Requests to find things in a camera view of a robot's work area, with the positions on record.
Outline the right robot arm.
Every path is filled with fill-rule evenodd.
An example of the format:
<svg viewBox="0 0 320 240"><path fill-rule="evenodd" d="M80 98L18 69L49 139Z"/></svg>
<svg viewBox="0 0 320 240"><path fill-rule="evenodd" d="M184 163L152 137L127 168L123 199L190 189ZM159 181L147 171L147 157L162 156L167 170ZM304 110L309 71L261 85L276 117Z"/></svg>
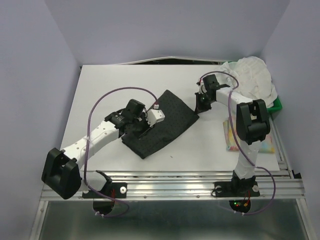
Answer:
<svg viewBox="0 0 320 240"><path fill-rule="evenodd" d="M258 152L270 133L270 121L263 99L253 100L236 92L239 81L229 73L225 75L231 77L236 86L220 84L216 77L220 73L212 71L200 77L197 82L199 90L195 93L195 113L211 110L214 102L227 106L231 132L239 149L230 189L233 194L242 195L248 190L248 185L254 184Z"/></svg>

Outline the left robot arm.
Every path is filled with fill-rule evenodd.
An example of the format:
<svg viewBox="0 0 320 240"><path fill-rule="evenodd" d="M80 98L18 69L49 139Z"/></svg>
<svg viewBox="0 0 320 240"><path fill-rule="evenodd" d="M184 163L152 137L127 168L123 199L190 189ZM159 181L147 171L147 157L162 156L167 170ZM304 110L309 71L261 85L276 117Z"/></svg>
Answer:
<svg viewBox="0 0 320 240"><path fill-rule="evenodd" d="M78 191L95 191L106 197L111 193L112 179L100 170L88 172L89 159L126 134L141 137L164 119L159 108L146 110L143 103L131 99L125 108L110 113L80 140L63 149L51 149L41 180L64 200Z"/></svg>

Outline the floral pastel skirt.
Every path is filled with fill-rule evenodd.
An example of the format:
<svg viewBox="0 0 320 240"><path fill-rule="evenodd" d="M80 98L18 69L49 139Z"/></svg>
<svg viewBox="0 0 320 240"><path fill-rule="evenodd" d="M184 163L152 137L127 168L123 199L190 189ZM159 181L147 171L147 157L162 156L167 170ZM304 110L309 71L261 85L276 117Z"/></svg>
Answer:
<svg viewBox="0 0 320 240"><path fill-rule="evenodd" d="M239 148L236 145L236 142L232 134L230 119L227 118L222 124L223 124L224 138L226 143L226 150L231 152L237 152ZM266 135L265 140L261 143L261 147L258 152L264 153L264 154L275 153L275 148L273 145L273 138L271 133Z"/></svg>

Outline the dark grey dotted skirt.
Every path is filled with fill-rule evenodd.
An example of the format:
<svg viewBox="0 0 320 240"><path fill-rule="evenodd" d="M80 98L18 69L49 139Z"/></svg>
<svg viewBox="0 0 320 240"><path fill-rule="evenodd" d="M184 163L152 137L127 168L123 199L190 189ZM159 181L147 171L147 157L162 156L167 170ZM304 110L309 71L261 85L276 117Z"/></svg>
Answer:
<svg viewBox="0 0 320 240"><path fill-rule="evenodd" d="M165 115L163 121L155 124L142 137L137 137L133 133L122 137L122 143L141 159L169 145L199 119L190 107L169 90L158 98L158 104Z"/></svg>

